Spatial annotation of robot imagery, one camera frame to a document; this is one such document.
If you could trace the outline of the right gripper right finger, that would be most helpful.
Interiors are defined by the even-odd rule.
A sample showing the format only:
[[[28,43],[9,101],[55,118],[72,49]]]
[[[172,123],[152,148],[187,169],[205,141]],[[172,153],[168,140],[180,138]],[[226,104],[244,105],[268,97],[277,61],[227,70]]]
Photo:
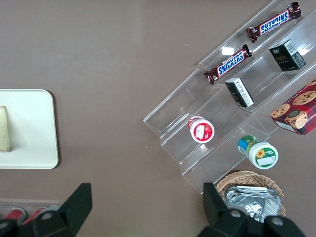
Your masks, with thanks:
[[[238,209],[228,208],[213,183],[203,184],[203,208],[209,222],[200,237],[245,237],[247,216]]]

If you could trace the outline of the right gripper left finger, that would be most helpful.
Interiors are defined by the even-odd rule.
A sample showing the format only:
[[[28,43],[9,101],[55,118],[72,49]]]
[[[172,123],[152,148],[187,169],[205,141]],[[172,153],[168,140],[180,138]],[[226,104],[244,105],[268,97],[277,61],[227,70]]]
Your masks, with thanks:
[[[82,183],[58,210],[41,213],[32,221],[36,237],[75,237],[92,210],[90,183]]]

